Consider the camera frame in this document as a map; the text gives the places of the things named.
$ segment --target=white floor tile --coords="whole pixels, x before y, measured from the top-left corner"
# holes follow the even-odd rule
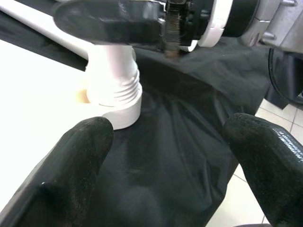
[[[292,105],[288,105],[284,109],[280,109],[279,107],[271,104],[269,101],[267,101],[265,99],[263,99],[260,107],[262,109],[265,109],[273,114],[276,114],[290,122],[294,121],[294,116],[295,116],[295,113],[297,110],[297,108]]]
[[[263,212],[249,185],[233,176],[227,186],[224,201],[206,227],[234,227],[261,224]]]
[[[290,133],[297,141],[299,141],[299,143],[303,145],[303,127],[294,124]]]
[[[292,122],[279,117],[267,110],[264,110],[262,108],[259,108],[257,113],[256,113],[256,117],[260,117],[263,118],[265,120],[268,120],[269,122],[272,122],[274,124],[280,125],[283,128],[285,128],[287,131],[290,131],[290,128],[292,127]]]
[[[303,126],[303,110],[298,109],[294,119],[294,123]]]
[[[241,178],[242,180],[246,181],[243,169],[240,164],[238,165],[238,167],[236,168],[236,171],[233,174],[236,175],[237,177]]]

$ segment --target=tile floor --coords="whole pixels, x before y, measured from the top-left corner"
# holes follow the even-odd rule
[[[284,110],[263,100],[257,117],[264,118],[288,130],[303,144],[303,111],[291,105]],[[269,223],[246,182],[241,166],[230,180],[223,203],[206,227],[235,227],[245,224]]]

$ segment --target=white rod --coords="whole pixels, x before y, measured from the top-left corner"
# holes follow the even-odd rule
[[[93,45],[60,30],[53,17],[14,0],[0,0],[0,10],[88,60]]]

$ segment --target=black cable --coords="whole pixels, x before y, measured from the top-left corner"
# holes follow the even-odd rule
[[[268,53],[268,74],[269,74],[269,79],[270,82],[274,88],[274,90],[285,100],[287,100],[290,104],[294,105],[294,106],[303,106],[303,102],[301,100],[292,100],[289,97],[287,97],[286,95],[284,95],[281,90],[279,89],[277,83],[276,83],[276,79],[274,76],[274,49],[270,48],[269,49],[269,53]]]

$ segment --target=white ring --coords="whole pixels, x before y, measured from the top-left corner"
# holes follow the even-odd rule
[[[214,0],[212,14],[204,34],[198,41],[202,47],[213,47],[221,38],[231,12],[233,0]]]
[[[190,46],[180,46],[180,50],[185,51],[185,52],[192,52],[196,48],[197,43],[198,43],[197,40],[193,40],[193,41],[191,41]]]

